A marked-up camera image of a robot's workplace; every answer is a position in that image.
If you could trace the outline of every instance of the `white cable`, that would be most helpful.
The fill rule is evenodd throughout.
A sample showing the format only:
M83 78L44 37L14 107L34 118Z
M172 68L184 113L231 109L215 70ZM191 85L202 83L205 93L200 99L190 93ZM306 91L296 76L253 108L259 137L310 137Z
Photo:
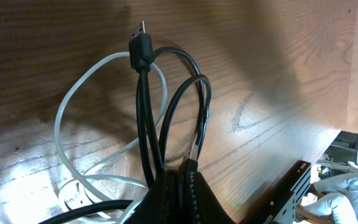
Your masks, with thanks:
M83 176L86 179L89 180L111 180L111 181L118 181L118 182L122 182L122 183L126 183L126 184L132 184L132 185L136 185L139 187L144 187L147 188L147 184L145 182L130 178L130 177L122 177L122 176L118 176L118 175L84 175ZM59 202L59 206L60 208L62 208L63 212L68 212L69 209L63 199L63 197L61 197L61 194L64 193L63 189L70 184L76 184L79 181L76 179L72 179L69 180L68 182L66 182L60 189L59 193L58 193L58 202ZM114 220L95 220L92 218L79 218L78 220L83 221L83 222L88 222L88 223L115 223Z
M68 101L70 100L71 96L74 94L75 91L77 91L77 89L81 86L81 84L87 79L89 78L98 68L100 68L101 66L103 66L105 63L111 61L111 60L114 60L116 58L119 58L119 57L129 57L129 52L119 52L119 53L115 53L115 54L112 54L112 55L109 55L107 57L105 57L104 59L102 59L101 61L99 61L97 64L93 65L74 85L73 87L68 91L68 93L65 95L63 101L60 103L60 106L59 106L59 109L58 109L58 112L56 114L56 120L55 120L55 126L54 126L54 135L55 135L55 144L56 144L56 148L57 148L57 151L58 151L58 154L60 156L60 159L63 161L64 165L67 167L67 169L71 172L71 174L73 175L74 179L77 180L78 182L80 182L82 184L83 187L85 187L87 190L89 190L93 195L95 195L97 198L103 200L103 201L107 201L107 200L111 200L108 196L106 196L105 194L103 194L102 192L100 192L98 189L96 189L93 185L91 185L87 179L90 179L90 178L87 178L85 176L82 176L76 169L75 167L73 166L73 164L70 162L70 160L68 160L67 156L65 155L63 149L62 149L62 146L60 144L60 123L62 121L62 116L63 116L63 112L64 112L64 109L68 103ZM158 113L158 116L157 116L157 119L155 121L155 124L157 124L160 120L161 120L161 117L163 116L164 114L164 111L165 111L165 106L166 106L166 102L167 102L167 84L165 83L165 78L161 72L161 70L158 68L158 66L156 66L154 63L151 64L151 67L152 69L154 69L159 77L160 77L160 81L161 81L161 86L162 86L162 101L161 101L161 106L160 106L160 111ZM135 139L133 140L132 142L130 142L129 144L127 144L126 146L124 146L122 149L116 151L115 153L111 154L110 156L108 156L107 158L101 160L100 162L98 162L97 164L95 164L93 167L89 168L85 173L84 175L90 171L92 168L94 167L99 167L99 166L103 166L105 163L107 163L108 161L110 161L111 159L114 159L115 157L119 156L120 154L128 151L129 149L131 149L132 147L134 147L137 142L139 140L138 139ZM93 176L93 179L94 178L104 178L104 177L101 177L100 175L97 175L97 177L95 177L94 175ZM116 181L121 181L121 182L124 182L123 180L125 178L128 178L128 177L118 177L118 176L115 176L114 180ZM64 188L64 186L67 186L68 183L71 183L72 181L74 180L71 180L67 183L65 183L65 185L63 185L63 187L60 189L62 190ZM137 201L142 201L143 197L139 197L137 200L135 200L136 202ZM64 200L63 201L63 204L60 203L60 206L62 208L62 210L65 212L68 210L67 206L65 205L64 203ZM84 219L86 222L97 222L97 223L115 223L114 219L110 219L110 220L94 220L94 219L89 219L89 218L81 218L81 219Z
M134 200L128 207L125 209L124 213L118 218L117 224L123 224L129 216L134 212L135 208L143 201L143 198L146 196L147 192L144 192L138 199Z

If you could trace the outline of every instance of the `white object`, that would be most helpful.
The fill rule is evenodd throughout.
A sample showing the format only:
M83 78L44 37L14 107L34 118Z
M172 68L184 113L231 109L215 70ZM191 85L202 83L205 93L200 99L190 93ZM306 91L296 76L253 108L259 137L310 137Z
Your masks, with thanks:
M127 182L130 184L135 184L135 185L141 185L141 186L146 186L145 183L140 183L138 180L135 179L130 179L128 177L120 177L120 176L113 176L113 175L91 175L91 176L83 176L81 175L73 166L73 164L68 160L67 156L65 155L63 149L62 149L62 145L60 142L60 123L62 121L62 116L63 116L63 112L64 109L68 103L68 101L70 100L71 96L73 96L74 92L77 91L77 89L82 85L83 82L85 82L85 80L87 78L89 78L98 68L100 68L101 66L103 66L105 63L114 60L116 58L120 58L120 57L129 57L129 52L119 52L119 53L115 53L112 55L109 55L107 57L105 57L104 59L102 59L101 61L99 61L97 64L93 65L74 85L73 87L68 91L68 93L65 95L65 97L63 98L63 101L60 103L58 112L56 114L56 119L55 119L55 126L54 126L54 136L55 136L55 144L56 144L56 148L58 151L58 154L60 156L60 159L63 161L64 165L67 167L67 169L71 172L71 174L73 175L73 177L75 179L68 181L67 183L65 183L65 185L63 185L63 187L60 189L60 191L63 190L63 188L65 186L67 186L70 183L74 183L74 182L80 182L82 184L82 186L84 188L86 188L87 190L89 190L93 195L95 195L97 198L103 200L103 201L107 201L107 200L111 200L111 198L107 197L105 194L103 194L102 192L100 192L98 189L96 189L93 185L91 185L87 179L98 179L98 180L115 180L115 181L120 181L120 182ZM161 81L161 86L162 86L162 102L161 102L161 106L160 106L160 111L158 113L157 119L155 121L155 125L161 120L161 117L163 116L164 112L165 112L165 107L166 107L166 103L167 103L167 98L168 98L168 93L167 93L167 84L165 83L165 78L161 72L161 70L158 68L158 66L156 66L154 63L151 64L151 68L154 69L159 77L160 77L160 81ZM98 162L97 164L95 164L93 167L89 168L84 175L90 171L92 168L94 167L99 167L99 166L103 166L105 163L107 163L108 161L110 161L111 159L114 159L115 157L119 156L120 154L128 151L129 149L133 148L137 143L139 142L138 139L133 140L132 142L130 142L128 145L124 146L122 149L116 151L115 153L111 154L110 156L108 156L107 158L101 160L100 162ZM141 198L138 198L137 200L135 200L134 202L141 202L144 195ZM60 207L62 208L62 210L64 212L66 212L68 210L67 206L65 205L63 199L60 197L61 193L59 192L59 204ZM126 218L120 218L120 220L122 220L122 222L124 222L128 216L133 212L133 209L136 208L128 208L124 214ZM106 214L104 213L100 213L104 218L109 218ZM82 221L85 222L91 222L91 223L115 223L115 219L110 218L108 220L95 220L95 219L90 219L90 218L81 218Z
M358 174L342 174L314 183L318 192L346 190L346 197L333 193L327 194L317 202L303 207L314 215L330 215L335 224L358 223Z

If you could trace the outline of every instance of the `usb plug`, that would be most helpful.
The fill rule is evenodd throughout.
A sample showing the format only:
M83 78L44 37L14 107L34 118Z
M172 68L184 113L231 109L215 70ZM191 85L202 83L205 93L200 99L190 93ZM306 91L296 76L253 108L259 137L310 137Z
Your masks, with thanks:
M137 73L144 70L150 72L150 64L154 61L152 38L146 33L144 21L131 32L129 41L131 67Z

